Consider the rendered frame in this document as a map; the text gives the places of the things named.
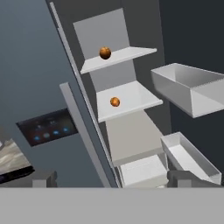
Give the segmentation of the large white door bin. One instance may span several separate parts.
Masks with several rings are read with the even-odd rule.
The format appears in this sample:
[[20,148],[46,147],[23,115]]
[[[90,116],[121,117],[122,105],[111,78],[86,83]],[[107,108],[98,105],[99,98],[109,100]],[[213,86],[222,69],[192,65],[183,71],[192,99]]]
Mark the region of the large white door bin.
[[192,118],[224,109],[224,74],[172,63],[151,70],[155,89]]

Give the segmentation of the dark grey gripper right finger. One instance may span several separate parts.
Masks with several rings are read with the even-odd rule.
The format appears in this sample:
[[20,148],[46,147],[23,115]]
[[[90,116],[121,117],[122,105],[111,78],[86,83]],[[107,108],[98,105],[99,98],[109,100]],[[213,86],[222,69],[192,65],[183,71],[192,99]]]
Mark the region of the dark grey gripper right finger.
[[203,188],[203,187],[218,187],[217,184],[202,180],[196,177],[190,171],[168,171],[168,187],[176,188]]

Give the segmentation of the grey fridge body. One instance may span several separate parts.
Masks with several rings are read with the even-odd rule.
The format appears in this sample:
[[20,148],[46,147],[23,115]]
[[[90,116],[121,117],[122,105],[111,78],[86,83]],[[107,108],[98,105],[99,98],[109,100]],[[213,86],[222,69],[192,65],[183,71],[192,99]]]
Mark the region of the grey fridge body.
[[[119,185],[123,187],[119,166],[114,166],[109,148],[106,122],[98,122],[96,93],[132,81],[163,101],[162,105],[144,111],[163,136],[172,130],[169,102],[153,84],[151,70],[165,63],[158,0],[46,0],[61,42],[71,62],[76,64],[96,123],[106,145]],[[85,60],[100,56],[102,47],[111,53],[123,48],[157,48],[157,51],[93,72],[81,74]],[[157,154],[168,170],[164,151]]]

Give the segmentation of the grey fridge door with panel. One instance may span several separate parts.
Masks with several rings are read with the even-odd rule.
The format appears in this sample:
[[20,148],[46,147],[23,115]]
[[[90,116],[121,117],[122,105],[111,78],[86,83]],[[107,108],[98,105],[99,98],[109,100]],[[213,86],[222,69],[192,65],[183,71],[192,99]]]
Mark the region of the grey fridge door with panel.
[[119,185],[76,64],[67,56],[46,0],[0,0],[0,126],[37,170],[60,187],[104,187],[79,131],[31,146],[18,123],[68,109],[69,83],[111,187]]

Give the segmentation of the orange fruit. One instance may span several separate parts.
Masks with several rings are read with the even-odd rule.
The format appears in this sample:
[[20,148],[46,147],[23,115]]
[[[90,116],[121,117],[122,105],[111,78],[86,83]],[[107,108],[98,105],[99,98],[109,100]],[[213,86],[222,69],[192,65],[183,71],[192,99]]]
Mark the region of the orange fruit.
[[99,51],[99,55],[100,55],[100,57],[101,57],[102,59],[104,59],[104,60],[109,59],[110,56],[111,56],[110,48],[109,48],[109,47],[106,47],[106,46],[102,47],[102,48],[100,49],[100,51]]

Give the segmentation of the white fridge shelf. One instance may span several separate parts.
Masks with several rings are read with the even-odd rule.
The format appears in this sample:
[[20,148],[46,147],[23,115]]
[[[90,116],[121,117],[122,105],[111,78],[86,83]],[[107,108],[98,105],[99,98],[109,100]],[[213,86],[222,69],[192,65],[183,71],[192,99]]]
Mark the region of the white fridge shelf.
[[[120,100],[118,107],[110,104],[112,97]],[[163,104],[162,100],[136,80],[97,92],[96,100],[99,123]]]
[[144,111],[106,122],[114,166],[125,165],[163,152],[158,127]]
[[108,59],[102,59],[100,56],[94,57],[92,59],[86,59],[82,69],[81,74],[86,74],[93,72],[105,67],[110,67],[115,64],[119,64],[128,60],[133,60],[144,55],[155,53],[157,48],[144,48],[144,47],[133,47],[129,46],[121,50],[117,50],[111,53]]

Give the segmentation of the white fridge drawer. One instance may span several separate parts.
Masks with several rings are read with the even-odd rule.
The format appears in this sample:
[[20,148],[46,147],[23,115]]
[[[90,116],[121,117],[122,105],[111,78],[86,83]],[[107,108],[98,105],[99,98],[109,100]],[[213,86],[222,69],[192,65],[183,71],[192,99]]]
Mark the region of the white fridge drawer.
[[157,188],[168,183],[167,169],[158,155],[123,164],[119,172],[126,188]]

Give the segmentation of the dark open fridge door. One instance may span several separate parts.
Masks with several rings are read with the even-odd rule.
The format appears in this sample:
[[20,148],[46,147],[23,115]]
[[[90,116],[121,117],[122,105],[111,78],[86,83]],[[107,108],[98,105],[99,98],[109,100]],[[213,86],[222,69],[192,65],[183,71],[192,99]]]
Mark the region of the dark open fridge door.
[[[164,57],[224,74],[224,0],[159,0]],[[224,110],[192,118],[170,105],[171,130],[181,132],[222,173]]]

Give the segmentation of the marble worktop counter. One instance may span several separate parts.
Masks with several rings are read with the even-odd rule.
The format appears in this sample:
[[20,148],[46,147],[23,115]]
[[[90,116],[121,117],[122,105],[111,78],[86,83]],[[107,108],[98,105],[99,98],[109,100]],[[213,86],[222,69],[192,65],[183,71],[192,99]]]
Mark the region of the marble worktop counter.
[[26,177],[34,168],[18,145],[11,139],[0,148],[0,184]]

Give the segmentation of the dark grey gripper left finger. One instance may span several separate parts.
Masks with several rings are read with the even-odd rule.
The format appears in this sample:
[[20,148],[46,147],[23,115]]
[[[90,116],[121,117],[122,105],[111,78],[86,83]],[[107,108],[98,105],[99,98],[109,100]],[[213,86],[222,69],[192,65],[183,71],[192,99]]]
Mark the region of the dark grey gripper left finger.
[[57,174],[55,171],[34,172],[32,186],[35,188],[49,188],[57,186]]

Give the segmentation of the small white door bin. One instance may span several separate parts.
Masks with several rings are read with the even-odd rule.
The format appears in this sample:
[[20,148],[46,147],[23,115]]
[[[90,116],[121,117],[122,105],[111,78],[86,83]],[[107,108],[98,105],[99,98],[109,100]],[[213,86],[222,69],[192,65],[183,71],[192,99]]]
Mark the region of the small white door bin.
[[221,184],[221,172],[181,133],[161,137],[164,153],[179,171],[189,171],[196,177]]

